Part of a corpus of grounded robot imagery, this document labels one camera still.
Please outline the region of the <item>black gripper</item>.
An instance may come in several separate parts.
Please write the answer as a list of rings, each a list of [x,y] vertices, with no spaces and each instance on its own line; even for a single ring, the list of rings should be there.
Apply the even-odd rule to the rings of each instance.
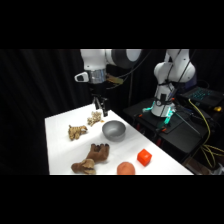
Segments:
[[[103,110],[103,116],[108,116],[108,110],[109,110],[109,100],[106,97],[106,83],[99,83],[99,84],[90,84],[89,85],[90,92],[92,96],[98,96],[103,97],[102,98],[102,110]],[[101,109],[100,101],[97,97],[94,97],[93,100],[96,110]]]

